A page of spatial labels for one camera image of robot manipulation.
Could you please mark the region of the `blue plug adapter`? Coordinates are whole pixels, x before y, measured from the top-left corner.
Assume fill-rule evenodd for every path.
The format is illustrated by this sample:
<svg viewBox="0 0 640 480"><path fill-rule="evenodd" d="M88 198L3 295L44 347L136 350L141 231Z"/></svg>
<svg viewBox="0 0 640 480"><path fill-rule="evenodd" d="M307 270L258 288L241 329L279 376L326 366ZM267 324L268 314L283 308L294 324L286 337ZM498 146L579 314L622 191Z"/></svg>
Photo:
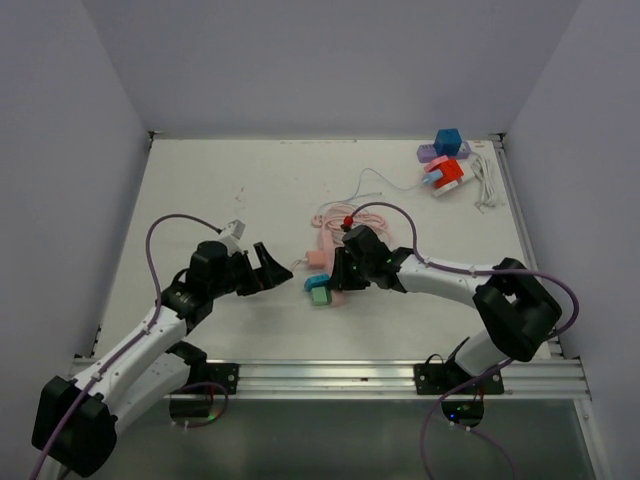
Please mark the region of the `blue plug adapter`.
<svg viewBox="0 0 640 480"><path fill-rule="evenodd" d="M303 285L305 292L311 292L314 288L323 288L329 284L330 276L326 273L308 277Z"/></svg>

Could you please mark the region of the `green plug adapter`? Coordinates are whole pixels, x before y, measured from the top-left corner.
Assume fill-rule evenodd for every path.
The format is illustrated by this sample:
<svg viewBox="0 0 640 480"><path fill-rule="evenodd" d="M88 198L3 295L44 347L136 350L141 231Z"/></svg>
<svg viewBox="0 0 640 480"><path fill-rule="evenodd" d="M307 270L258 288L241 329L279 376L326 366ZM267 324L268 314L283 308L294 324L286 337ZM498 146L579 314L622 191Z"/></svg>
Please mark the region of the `green plug adapter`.
<svg viewBox="0 0 640 480"><path fill-rule="evenodd" d="M332 302L331 291L326 286L312 287L309 296L314 307L329 306Z"/></svg>

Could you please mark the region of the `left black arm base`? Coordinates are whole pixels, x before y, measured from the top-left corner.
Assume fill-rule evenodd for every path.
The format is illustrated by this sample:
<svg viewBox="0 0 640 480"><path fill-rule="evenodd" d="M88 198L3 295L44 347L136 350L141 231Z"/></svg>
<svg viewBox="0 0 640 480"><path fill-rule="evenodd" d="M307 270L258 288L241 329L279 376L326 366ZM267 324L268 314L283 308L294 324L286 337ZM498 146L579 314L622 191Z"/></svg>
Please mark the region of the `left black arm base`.
<svg viewBox="0 0 640 480"><path fill-rule="evenodd" d="M190 376L187 384L169 396L171 420L185 429L209 426L219 421L236 394L239 365L205 363Z"/></svg>

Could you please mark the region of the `salmon charger plug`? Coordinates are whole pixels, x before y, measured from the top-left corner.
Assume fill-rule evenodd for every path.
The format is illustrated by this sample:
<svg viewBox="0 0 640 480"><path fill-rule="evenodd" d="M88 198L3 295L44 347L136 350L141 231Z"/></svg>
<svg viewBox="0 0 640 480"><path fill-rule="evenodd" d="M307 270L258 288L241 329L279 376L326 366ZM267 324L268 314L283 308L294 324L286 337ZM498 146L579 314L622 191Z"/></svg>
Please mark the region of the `salmon charger plug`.
<svg viewBox="0 0 640 480"><path fill-rule="evenodd" d="M311 269L323 269L326 265L325 253L321 250L307 251L305 259Z"/></svg>

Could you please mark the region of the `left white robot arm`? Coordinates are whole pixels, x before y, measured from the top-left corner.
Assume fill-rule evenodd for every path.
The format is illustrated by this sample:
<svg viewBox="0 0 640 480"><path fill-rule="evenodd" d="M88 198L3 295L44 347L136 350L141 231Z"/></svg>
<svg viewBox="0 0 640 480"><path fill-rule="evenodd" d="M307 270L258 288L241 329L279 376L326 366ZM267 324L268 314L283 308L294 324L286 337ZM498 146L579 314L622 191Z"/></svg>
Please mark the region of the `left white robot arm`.
<svg viewBox="0 0 640 480"><path fill-rule="evenodd" d="M72 379L56 376L44 386L32 434L41 452L33 478L47 458L83 478L93 475L119 436L162 397L205 386L206 355L185 339L211 314L215 300L270 290L293 277L262 243L254 249L259 268L241 249L219 241L200 243L189 266L129 335Z"/></svg>

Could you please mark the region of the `pink power strip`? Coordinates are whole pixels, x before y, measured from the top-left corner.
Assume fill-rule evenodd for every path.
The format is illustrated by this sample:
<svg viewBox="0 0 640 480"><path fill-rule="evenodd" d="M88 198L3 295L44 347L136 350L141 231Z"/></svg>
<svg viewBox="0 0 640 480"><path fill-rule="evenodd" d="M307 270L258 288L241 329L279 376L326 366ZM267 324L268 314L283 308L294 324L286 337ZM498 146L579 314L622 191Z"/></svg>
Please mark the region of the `pink power strip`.
<svg viewBox="0 0 640 480"><path fill-rule="evenodd" d="M318 237L319 247L323 251L325 256L325 271L331 276L333 273L334 261L335 261L335 245L333 235L330 229L327 227L321 227ZM342 292L337 290L330 290L332 308L340 307L345 302L345 296Z"/></svg>

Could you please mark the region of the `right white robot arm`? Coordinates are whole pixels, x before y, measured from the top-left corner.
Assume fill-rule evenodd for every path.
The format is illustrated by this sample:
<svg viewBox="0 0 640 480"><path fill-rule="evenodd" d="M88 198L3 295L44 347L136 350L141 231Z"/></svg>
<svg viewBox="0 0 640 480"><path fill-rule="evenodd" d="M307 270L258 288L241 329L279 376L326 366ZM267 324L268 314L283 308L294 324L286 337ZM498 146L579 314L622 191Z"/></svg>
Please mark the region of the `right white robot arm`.
<svg viewBox="0 0 640 480"><path fill-rule="evenodd" d="M465 338L446 359L414 366L419 395L452 389L503 393L501 377L491 368L508 360L531 361L562 315L558 302L515 259L485 269L422 261L410 248L389 249L371 228L359 225L335 250L329 286L346 292L371 285L466 305L483 323L478 334Z"/></svg>

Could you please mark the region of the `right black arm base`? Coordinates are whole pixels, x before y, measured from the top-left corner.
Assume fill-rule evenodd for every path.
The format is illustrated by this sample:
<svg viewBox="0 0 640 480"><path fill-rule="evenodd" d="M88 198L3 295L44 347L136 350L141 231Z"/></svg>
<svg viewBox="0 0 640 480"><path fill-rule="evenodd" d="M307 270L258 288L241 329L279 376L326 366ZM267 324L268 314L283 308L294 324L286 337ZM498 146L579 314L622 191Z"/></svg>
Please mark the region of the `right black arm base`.
<svg viewBox="0 0 640 480"><path fill-rule="evenodd" d="M452 359L444 360L439 354L414 364L413 380L419 396L446 396L440 403L446 420L469 428L478 426L483 420L486 396L505 393L500 373L472 381L472 377Z"/></svg>

